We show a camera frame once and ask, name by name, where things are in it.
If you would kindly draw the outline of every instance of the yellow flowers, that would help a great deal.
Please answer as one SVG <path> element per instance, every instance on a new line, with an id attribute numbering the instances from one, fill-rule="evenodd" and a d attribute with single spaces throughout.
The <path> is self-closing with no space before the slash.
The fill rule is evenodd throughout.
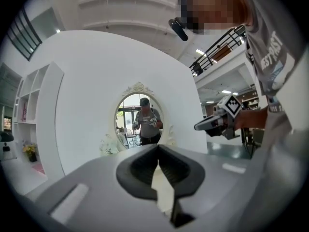
<path id="1" fill-rule="evenodd" d="M 23 147 L 23 151 L 28 155 L 31 156 L 32 153 L 34 153 L 35 151 L 35 145 L 25 145 Z"/>

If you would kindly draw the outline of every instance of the staircase railing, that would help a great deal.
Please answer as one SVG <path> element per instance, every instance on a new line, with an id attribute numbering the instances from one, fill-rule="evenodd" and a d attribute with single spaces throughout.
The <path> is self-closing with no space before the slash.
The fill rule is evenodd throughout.
<path id="1" fill-rule="evenodd" d="M 228 30 L 207 51 L 190 65 L 193 76 L 198 76 L 220 59 L 228 55 L 246 40 L 246 31 L 243 25 Z"/>
<path id="2" fill-rule="evenodd" d="M 29 61 L 35 50 L 42 43 L 34 30 L 25 8 L 18 12 L 10 25 L 7 36 L 15 48 Z"/>

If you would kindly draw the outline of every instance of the gray t-shirt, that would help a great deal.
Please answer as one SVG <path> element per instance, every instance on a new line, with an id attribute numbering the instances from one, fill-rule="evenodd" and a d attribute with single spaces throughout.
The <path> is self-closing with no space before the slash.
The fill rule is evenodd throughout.
<path id="1" fill-rule="evenodd" d="M 160 117 L 160 114 L 158 112 L 158 110 L 152 108 L 155 116 L 156 116 L 156 119 L 157 120 L 161 120 L 161 117 Z M 135 117 L 135 121 L 137 121 L 139 124 L 140 124 L 140 135 L 142 137 L 145 137 L 145 138 L 151 138 L 151 137 L 154 137 L 156 135 L 159 134 L 159 128 L 155 128 L 153 126 L 150 126 L 150 120 L 155 117 L 154 114 L 152 113 L 152 111 L 150 110 L 148 112 L 148 114 L 146 116 L 143 115 L 143 113 L 140 111 L 139 112 L 139 120 L 137 121 L 137 114 L 136 114 L 136 117 Z"/>
<path id="2" fill-rule="evenodd" d="M 246 0 L 253 14 L 253 25 L 246 27 L 246 55 L 260 81 L 268 102 L 263 146 L 288 134 L 290 122 L 276 98 L 300 60 L 305 40 L 280 0 Z"/>

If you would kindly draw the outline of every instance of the ceiling light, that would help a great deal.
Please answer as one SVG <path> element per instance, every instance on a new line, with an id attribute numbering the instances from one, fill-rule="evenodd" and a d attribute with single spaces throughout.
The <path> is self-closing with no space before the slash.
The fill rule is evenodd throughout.
<path id="1" fill-rule="evenodd" d="M 204 52 L 202 52 L 201 50 L 196 50 L 197 53 L 200 53 L 201 55 L 207 56 Z"/>

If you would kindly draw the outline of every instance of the shirt sleeve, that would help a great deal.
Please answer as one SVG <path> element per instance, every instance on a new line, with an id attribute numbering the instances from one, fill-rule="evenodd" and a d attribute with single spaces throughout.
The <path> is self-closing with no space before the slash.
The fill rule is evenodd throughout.
<path id="1" fill-rule="evenodd" d="M 158 110 L 154 109 L 154 114 L 155 114 L 157 120 L 161 120 L 161 117 L 160 117 Z"/>

